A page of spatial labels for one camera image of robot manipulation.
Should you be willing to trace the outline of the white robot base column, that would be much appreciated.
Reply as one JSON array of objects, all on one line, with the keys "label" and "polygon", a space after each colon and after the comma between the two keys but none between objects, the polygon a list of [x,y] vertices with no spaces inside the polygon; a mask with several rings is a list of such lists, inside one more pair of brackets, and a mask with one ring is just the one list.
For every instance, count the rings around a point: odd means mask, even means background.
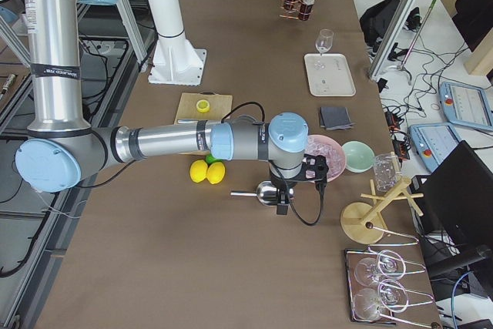
[{"label": "white robot base column", "polygon": [[179,0],[148,0],[158,41],[149,74],[152,84],[198,86],[206,50],[186,38]]}]

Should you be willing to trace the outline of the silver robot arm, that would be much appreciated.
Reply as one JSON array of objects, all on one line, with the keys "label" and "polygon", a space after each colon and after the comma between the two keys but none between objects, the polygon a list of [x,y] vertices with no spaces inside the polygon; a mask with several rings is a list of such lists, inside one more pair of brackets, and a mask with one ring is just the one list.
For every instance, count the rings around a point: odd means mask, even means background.
[{"label": "silver robot arm", "polygon": [[55,193],[118,163],[209,152],[218,160],[267,161],[279,214],[293,209],[290,192],[307,180],[307,172],[324,194],[326,160],[306,154],[308,126],[296,113],[281,113],[269,123],[223,118],[148,129],[92,127],[82,113],[77,5],[117,1],[25,0],[35,118],[15,164],[27,183]]}]

